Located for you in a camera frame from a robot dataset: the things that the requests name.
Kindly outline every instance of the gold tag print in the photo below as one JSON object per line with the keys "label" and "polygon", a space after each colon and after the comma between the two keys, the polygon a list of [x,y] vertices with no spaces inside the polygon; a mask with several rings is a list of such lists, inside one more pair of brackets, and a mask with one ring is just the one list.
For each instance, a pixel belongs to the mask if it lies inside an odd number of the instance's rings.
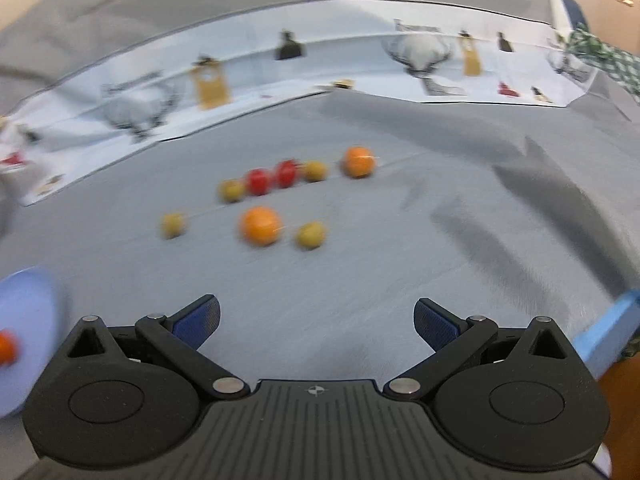
{"label": "gold tag print", "polygon": [[203,110],[211,110],[231,102],[222,63],[209,56],[200,56],[193,64],[191,77],[196,85],[198,104]]}
{"label": "gold tag print", "polygon": [[462,30],[458,35],[460,50],[465,59],[464,73],[466,76],[477,76],[482,73],[480,57],[476,50],[476,40],[468,32]]}

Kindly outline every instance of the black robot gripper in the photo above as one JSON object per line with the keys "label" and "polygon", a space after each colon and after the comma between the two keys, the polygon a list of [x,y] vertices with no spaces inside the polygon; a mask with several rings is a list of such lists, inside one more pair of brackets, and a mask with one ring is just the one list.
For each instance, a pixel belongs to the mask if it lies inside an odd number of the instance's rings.
{"label": "black robot gripper", "polygon": [[591,460],[606,401],[549,317],[498,328],[421,299],[414,327],[435,353],[382,392],[370,380],[251,392],[197,351],[219,323],[212,295],[134,326],[82,318],[26,402],[41,460],[23,478],[604,478]]}

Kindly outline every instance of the orange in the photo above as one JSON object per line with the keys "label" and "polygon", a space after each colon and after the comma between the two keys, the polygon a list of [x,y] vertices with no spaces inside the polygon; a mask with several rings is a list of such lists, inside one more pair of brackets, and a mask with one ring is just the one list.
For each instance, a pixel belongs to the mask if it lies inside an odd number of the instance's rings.
{"label": "orange", "polygon": [[351,178],[369,176],[376,167],[376,159],[367,148],[351,146],[342,160],[344,171]]}
{"label": "orange", "polygon": [[273,209],[264,206],[252,207],[240,218],[240,232],[249,242],[267,246],[280,236],[282,221]]}
{"label": "orange", "polygon": [[0,330],[0,366],[10,365],[18,358],[18,340],[9,330]]}

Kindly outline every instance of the red fruit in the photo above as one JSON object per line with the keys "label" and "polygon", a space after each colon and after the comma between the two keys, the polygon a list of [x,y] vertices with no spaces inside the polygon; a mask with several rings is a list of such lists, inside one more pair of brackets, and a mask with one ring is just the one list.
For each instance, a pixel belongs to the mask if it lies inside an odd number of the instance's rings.
{"label": "red fruit", "polygon": [[298,164],[295,160],[283,160],[276,166],[275,179],[280,187],[291,187],[298,178]]}
{"label": "red fruit", "polygon": [[246,188],[249,193],[260,196],[266,195],[271,187],[271,177],[267,170],[251,170],[246,174]]}

